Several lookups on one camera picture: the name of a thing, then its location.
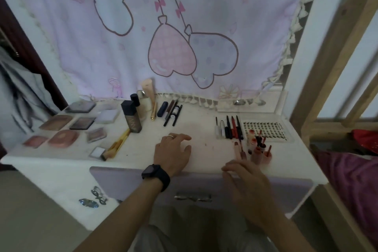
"hand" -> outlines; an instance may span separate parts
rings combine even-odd
[[[154,164],[159,164],[169,177],[180,173],[188,164],[192,153],[190,145],[187,145],[184,151],[181,151],[181,142],[191,139],[186,134],[173,133],[163,137],[161,142],[155,146]]]
[[[273,199],[269,179],[257,165],[247,160],[232,160],[222,167],[222,170],[232,201],[248,221],[268,234],[281,220],[286,220]],[[226,171],[233,171],[239,175],[245,186],[243,192]]]

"watch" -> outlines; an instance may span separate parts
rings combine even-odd
[[[149,165],[143,172],[142,172],[142,178],[158,178],[163,183],[163,189],[161,192],[163,192],[170,183],[170,177],[168,173],[165,172],[164,169],[161,168],[159,164],[151,164]]]

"person's left hand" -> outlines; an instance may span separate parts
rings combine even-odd
[[[163,137],[161,142],[155,146],[154,164],[159,164],[169,177],[180,173],[188,164],[192,152],[190,145],[181,151],[181,142],[191,139],[189,135],[174,133]]]

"pink bow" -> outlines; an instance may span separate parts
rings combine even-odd
[[[178,9],[176,9],[177,17],[180,18],[180,14],[181,14],[181,12],[184,12],[184,11],[185,11],[185,8],[184,8],[183,4],[182,4],[181,1],[180,1],[180,4],[179,4],[179,6],[178,6]]]
[[[161,6],[166,6],[164,0],[160,0],[159,2],[155,1],[155,9],[156,9],[156,12],[159,11],[159,7],[161,7]]]

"white wall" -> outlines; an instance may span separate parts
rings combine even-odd
[[[285,87],[285,90],[288,90],[288,97],[283,113],[288,117],[291,116],[340,1],[341,0],[314,0]],[[378,71],[378,58],[374,58],[377,50],[378,14],[374,16],[360,44],[357,46],[344,69],[343,74],[333,88],[330,97],[319,114],[319,118],[333,118],[337,116],[338,111],[343,107],[344,102],[357,85],[356,92],[354,92],[355,96],[352,97],[351,100],[348,100],[349,105],[346,106],[346,110],[341,114],[342,117],[346,116],[369,81]],[[360,77],[365,71],[368,72],[363,76],[365,81],[362,82],[362,84],[358,84]],[[374,99],[362,116],[375,117],[377,114],[378,97]]]
[[[69,81],[67,76],[64,75],[63,70],[60,68],[60,60],[52,51],[50,44],[46,42],[46,37],[43,35],[41,29],[35,24],[35,19],[29,15],[24,7],[20,6],[19,0],[5,1],[8,3],[8,6],[17,18],[25,34],[28,36],[31,44],[45,64],[47,71],[49,71],[67,103],[70,104],[77,101],[79,95],[76,87]]]

